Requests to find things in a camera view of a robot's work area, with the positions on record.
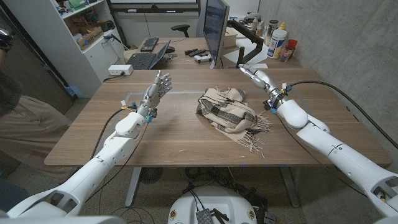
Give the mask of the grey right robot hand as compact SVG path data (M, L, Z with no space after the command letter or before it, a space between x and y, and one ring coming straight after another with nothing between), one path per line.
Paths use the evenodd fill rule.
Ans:
M288 95L286 93L282 93L282 91L277 87L277 84L265 72L246 64L239 64L238 67L245 76L252 80L256 87L264 90L269 96L269 99L263 102L266 110L276 110L283 103L290 100Z

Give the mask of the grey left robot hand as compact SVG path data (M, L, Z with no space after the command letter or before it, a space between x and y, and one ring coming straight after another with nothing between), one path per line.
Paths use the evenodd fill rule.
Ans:
M159 104L160 99L172 89L170 73L162 75L159 70L155 77L153 84L151 84L142 96L140 105L137 107L137 114L140 114L143 119L150 114Z

